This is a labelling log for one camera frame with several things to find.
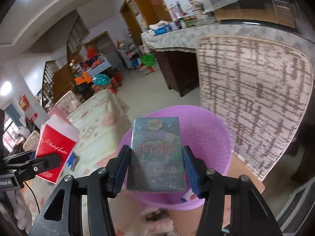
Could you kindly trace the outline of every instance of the metal screw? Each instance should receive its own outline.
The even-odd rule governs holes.
[[[99,173],[99,174],[105,174],[107,172],[107,169],[106,168],[99,168],[98,170],[97,170],[97,173]]]
[[[214,174],[215,174],[215,170],[214,170],[214,169],[207,169],[207,170],[206,170],[206,173],[207,173],[208,175],[214,175]]]
[[[63,179],[64,179],[64,181],[68,182],[68,181],[72,180],[72,178],[73,178],[73,176],[66,175]]]
[[[249,181],[249,177],[246,175],[241,175],[241,180],[244,182],[248,182]]]

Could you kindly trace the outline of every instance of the ceiling light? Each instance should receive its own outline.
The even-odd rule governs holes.
[[[0,95],[1,96],[8,95],[11,89],[12,89],[11,83],[9,81],[6,81],[0,89]]]

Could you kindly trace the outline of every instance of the floor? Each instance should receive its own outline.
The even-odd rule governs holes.
[[[128,106],[128,116],[132,122],[136,117],[144,117],[156,110],[174,105],[200,105],[199,88],[182,98],[175,90],[169,90],[160,70],[142,75],[139,70],[122,70],[124,81],[117,95]],[[263,183],[266,187],[263,197],[276,216],[288,201],[290,194],[299,184],[290,180],[303,156],[300,148],[295,157],[284,154],[270,171]]]

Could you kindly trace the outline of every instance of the red booklet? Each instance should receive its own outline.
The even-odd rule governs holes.
[[[37,176],[51,183],[56,183],[79,140],[78,135],[78,129],[53,115],[42,127],[36,157],[57,153],[61,162],[58,168],[40,173]]]

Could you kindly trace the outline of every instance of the dining table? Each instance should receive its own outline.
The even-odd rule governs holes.
[[[40,209],[65,175],[71,174],[75,178],[88,176],[96,169],[105,167],[109,159],[116,156],[121,139],[131,127],[127,110],[128,106],[123,101],[105,89],[94,94],[69,114],[67,119],[70,124],[80,131],[79,142],[73,151],[78,157],[78,163],[74,170],[66,166],[56,184],[37,176],[27,181]],[[22,194],[34,223],[38,215],[35,198],[27,187],[22,189]],[[89,235],[86,196],[82,197],[82,226],[84,235]]]

